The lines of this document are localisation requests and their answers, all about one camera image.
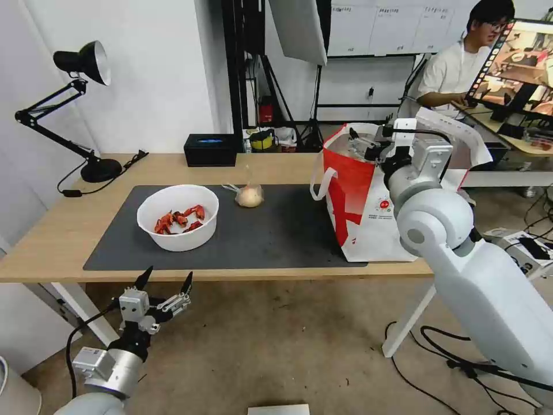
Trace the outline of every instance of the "floor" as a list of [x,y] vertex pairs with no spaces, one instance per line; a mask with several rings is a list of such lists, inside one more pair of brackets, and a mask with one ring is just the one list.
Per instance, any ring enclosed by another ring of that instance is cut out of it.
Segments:
[[[532,201],[508,189],[469,193],[478,203],[476,222],[481,231],[524,227],[522,218]],[[147,376],[130,399],[127,413],[246,414],[249,406],[308,403],[316,415],[449,414],[405,384],[380,352],[384,328],[400,316],[423,283],[409,279],[197,283],[189,310],[153,338]],[[540,280],[536,286],[553,304],[551,281]],[[157,283],[149,289],[153,295],[168,296],[178,287]],[[122,284],[88,287],[99,307],[123,289]],[[119,317],[109,318],[116,323]],[[463,333],[439,299],[431,303],[422,322]],[[482,358],[470,344],[444,344],[469,359]],[[87,333],[74,344],[74,353],[84,345],[100,346]],[[397,352],[396,362],[409,380],[461,414],[492,415],[498,410],[477,384],[417,348],[411,339]],[[63,352],[25,377],[43,393],[42,415],[68,401]],[[509,381],[482,380],[525,396]],[[520,415],[532,413],[523,403],[498,400]]]

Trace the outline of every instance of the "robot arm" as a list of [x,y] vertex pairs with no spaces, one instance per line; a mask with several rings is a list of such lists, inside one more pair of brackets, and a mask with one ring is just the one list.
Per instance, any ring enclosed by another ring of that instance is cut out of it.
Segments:
[[[445,152],[432,154],[429,140]],[[380,160],[402,245],[426,260],[437,292],[484,356],[530,383],[553,385],[553,312],[512,258],[474,231],[464,198],[441,187],[451,145],[436,140],[414,140],[411,163],[397,163],[397,149]],[[521,386],[553,408],[552,392]]]
[[132,396],[140,381],[152,335],[190,304],[191,272],[180,292],[164,300],[151,298],[143,290],[152,269],[116,300],[123,317],[121,337],[107,350],[83,347],[73,360],[74,370],[94,392],[74,398],[55,415],[124,415],[124,400]]

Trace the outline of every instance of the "red and white bag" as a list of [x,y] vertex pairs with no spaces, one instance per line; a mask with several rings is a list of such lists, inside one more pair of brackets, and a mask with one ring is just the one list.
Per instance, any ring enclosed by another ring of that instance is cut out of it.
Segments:
[[[384,173],[375,163],[337,152],[347,148],[350,128],[369,135],[376,135],[378,130],[374,124],[345,124],[326,140],[311,177],[311,196],[314,200],[327,197],[336,238],[348,262],[414,261],[416,257],[400,244]],[[320,158],[324,176],[316,194],[314,185]]]
[[[471,167],[492,160],[480,134],[466,124],[425,108],[416,118],[424,128],[440,130],[452,139],[454,156],[442,181],[444,188],[458,190]],[[350,128],[368,136],[375,136],[378,130],[374,124],[345,124],[326,140],[319,154],[324,176],[316,194],[313,186],[319,171],[317,160],[311,177],[311,196],[314,200],[327,196],[336,238],[349,262],[414,261],[416,257],[400,244],[384,173],[375,163],[347,155]]]

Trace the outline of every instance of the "person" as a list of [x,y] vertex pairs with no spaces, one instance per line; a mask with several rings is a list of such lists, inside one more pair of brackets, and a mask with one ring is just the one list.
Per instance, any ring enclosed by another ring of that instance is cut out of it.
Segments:
[[480,0],[471,11],[465,38],[429,60],[416,92],[417,102],[455,117],[459,112],[451,103],[467,105],[465,96],[490,47],[513,18],[512,0]]

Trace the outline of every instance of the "black desk lamp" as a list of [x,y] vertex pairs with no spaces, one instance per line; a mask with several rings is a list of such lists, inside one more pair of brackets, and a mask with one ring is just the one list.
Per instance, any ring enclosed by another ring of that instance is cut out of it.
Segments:
[[[90,79],[99,84],[109,85],[111,83],[111,72],[109,70],[108,59],[104,47],[96,40],[87,43],[78,52],[58,51],[54,53],[54,63],[59,69],[69,73],[69,76],[74,79],[62,89],[40,100],[29,108],[17,111],[16,120],[84,157],[86,159],[86,165],[81,170],[81,177],[85,182],[99,183],[118,177],[122,172],[121,164],[118,161],[101,159],[94,155],[94,150],[62,138],[38,123],[39,119],[42,117],[50,114],[50,112],[54,112],[58,108],[63,107],[86,93],[86,84],[88,82],[81,78],[80,73],[85,73]],[[46,102],[70,89],[77,91],[77,94],[72,95],[58,104],[44,105]]]

